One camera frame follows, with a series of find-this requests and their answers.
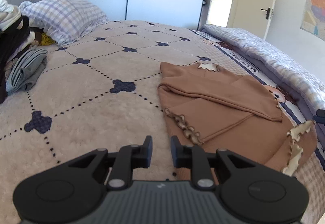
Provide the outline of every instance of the map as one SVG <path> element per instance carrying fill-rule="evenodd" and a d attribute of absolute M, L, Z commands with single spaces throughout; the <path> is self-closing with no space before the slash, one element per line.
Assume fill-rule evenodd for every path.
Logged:
<path fill-rule="evenodd" d="M 325 0 L 307 0 L 301 29 L 325 41 Z"/>

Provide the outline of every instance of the black door handle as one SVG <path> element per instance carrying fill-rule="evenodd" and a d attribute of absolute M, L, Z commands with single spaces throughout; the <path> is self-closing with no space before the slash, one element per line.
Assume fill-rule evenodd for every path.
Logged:
<path fill-rule="evenodd" d="M 271 8 L 266 9 L 261 9 L 261 11 L 266 11 L 266 19 L 268 20 L 270 18 L 270 14 L 271 14 Z"/>

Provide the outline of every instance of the gray ribbed panel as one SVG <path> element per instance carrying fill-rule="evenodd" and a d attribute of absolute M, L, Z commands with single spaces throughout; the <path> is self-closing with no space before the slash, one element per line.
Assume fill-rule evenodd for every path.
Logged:
<path fill-rule="evenodd" d="M 187 181 L 136 181 L 128 190 L 110 192 L 91 215 L 69 224 L 230 223 L 243 224 L 221 207 L 213 193 L 199 192 Z"/>

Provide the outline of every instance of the bed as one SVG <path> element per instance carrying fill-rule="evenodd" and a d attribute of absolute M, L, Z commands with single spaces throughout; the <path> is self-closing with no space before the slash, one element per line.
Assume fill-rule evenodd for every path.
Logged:
<path fill-rule="evenodd" d="M 0 223 L 16 224 L 16 185 L 28 176 L 97 148 L 117 151 L 153 137 L 149 169 L 135 179 L 176 180 L 163 110 L 157 95 L 160 63 L 187 66 L 215 62 L 264 85 L 276 84 L 234 47 L 211 35 L 145 21 L 98 26 L 79 41 L 48 46 L 48 64 L 29 92 L 0 105 Z M 291 102 L 287 114 L 304 117 Z M 309 191 L 303 223 L 316 224 L 325 211 L 325 164 L 321 145 L 295 173 Z"/>

